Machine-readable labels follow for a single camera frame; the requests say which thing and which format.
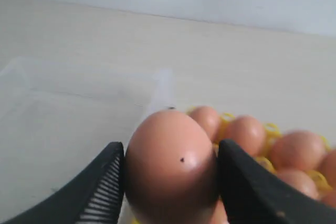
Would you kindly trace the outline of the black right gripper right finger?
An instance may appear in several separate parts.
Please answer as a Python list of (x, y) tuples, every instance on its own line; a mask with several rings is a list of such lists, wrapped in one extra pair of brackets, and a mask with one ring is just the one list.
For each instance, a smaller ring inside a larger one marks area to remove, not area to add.
[(335, 223), (334, 208), (278, 179), (234, 141), (220, 141), (217, 160), (219, 193), (229, 223)]

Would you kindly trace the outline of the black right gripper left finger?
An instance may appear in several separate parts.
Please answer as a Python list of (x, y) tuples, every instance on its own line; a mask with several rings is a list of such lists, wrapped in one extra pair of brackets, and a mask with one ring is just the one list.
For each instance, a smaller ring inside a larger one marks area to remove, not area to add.
[(111, 142), (64, 187), (7, 223), (118, 223), (123, 165), (123, 144)]

